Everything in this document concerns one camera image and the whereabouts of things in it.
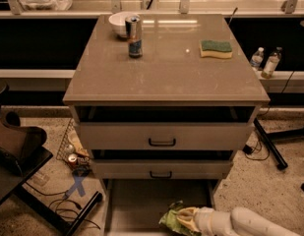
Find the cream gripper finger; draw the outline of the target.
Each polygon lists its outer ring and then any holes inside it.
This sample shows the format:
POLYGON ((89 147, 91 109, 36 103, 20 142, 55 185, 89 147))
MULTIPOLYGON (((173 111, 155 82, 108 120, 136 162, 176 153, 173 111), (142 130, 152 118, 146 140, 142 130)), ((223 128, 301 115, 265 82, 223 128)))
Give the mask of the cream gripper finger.
POLYGON ((178 211, 177 216, 182 219, 191 219, 199 209, 194 206, 185 207, 178 211))
POLYGON ((182 219, 180 217, 177 218, 178 222, 180 224, 182 224, 183 226, 185 226, 186 228, 188 228, 189 230, 193 231, 193 232, 197 232, 199 233, 200 230, 198 229, 198 227, 196 226, 195 222, 193 219, 190 219, 190 220, 185 220, 185 219, 182 219))

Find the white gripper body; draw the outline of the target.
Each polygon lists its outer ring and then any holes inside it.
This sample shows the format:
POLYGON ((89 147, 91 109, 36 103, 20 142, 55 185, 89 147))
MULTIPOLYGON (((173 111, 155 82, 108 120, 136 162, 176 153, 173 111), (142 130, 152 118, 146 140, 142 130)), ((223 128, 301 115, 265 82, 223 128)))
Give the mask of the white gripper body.
POLYGON ((229 212, 202 207, 196 211, 194 221, 202 236, 234 235, 229 212))

